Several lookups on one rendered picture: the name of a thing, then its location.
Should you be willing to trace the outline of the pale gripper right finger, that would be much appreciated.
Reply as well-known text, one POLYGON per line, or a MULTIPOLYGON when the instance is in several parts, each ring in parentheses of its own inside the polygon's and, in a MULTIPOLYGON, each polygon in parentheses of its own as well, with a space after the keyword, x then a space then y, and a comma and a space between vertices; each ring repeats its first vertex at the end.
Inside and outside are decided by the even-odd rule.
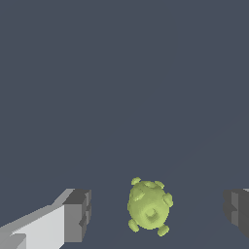
POLYGON ((249 238, 249 189, 223 191, 226 218, 249 238))

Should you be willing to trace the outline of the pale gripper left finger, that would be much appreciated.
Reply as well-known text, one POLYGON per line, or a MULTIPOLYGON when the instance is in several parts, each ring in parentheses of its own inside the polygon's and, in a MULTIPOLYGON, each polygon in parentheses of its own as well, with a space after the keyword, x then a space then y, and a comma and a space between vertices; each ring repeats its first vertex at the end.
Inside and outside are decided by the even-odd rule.
POLYGON ((66 189, 51 205, 0 228, 0 249, 60 249, 82 242, 91 216, 91 190, 66 189))

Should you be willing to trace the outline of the green knobbly toy figure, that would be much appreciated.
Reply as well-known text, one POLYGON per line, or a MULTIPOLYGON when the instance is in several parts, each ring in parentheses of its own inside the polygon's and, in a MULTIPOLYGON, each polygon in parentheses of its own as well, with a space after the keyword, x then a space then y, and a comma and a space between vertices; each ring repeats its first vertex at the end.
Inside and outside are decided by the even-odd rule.
POLYGON ((131 217, 128 226, 134 232, 139 228, 158 230, 158 236, 169 232, 165 221, 173 206, 172 194, 164 191, 161 181, 142 181, 140 177, 131 180, 127 211, 131 217))

